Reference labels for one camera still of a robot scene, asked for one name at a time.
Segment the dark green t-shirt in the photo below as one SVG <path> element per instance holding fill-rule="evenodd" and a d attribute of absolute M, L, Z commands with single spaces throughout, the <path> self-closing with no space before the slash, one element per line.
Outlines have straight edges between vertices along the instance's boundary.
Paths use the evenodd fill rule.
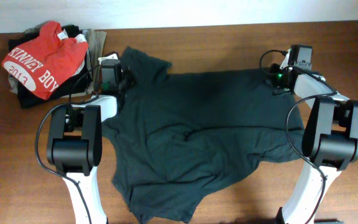
<path fill-rule="evenodd" d="M 266 162 L 297 159 L 303 123 L 291 95 L 273 95 L 258 69 L 170 74 L 170 63 L 128 47 L 135 78 L 102 123 L 116 152 L 112 184 L 140 223 L 187 223 L 202 199 Z"/>

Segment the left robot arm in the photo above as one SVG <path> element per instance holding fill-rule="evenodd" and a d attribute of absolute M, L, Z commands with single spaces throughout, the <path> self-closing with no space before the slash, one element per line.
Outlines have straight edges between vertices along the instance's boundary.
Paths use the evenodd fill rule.
<path fill-rule="evenodd" d="M 136 81 L 128 68 L 112 66 L 114 81 L 102 95 L 51 109 L 47 160 L 68 189 L 76 223 L 107 223 L 98 188 L 102 123 L 118 114 Z"/>

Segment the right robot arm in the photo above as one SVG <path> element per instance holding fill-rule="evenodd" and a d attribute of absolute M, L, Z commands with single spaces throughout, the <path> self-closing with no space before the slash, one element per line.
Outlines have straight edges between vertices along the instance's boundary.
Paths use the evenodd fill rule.
<path fill-rule="evenodd" d="M 272 85 L 300 97 L 311 112 L 301 149 L 304 166 L 275 223 L 314 223 L 328 188 L 349 164 L 358 160 L 358 101 L 340 94 L 325 78 L 294 65 L 272 64 Z"/>

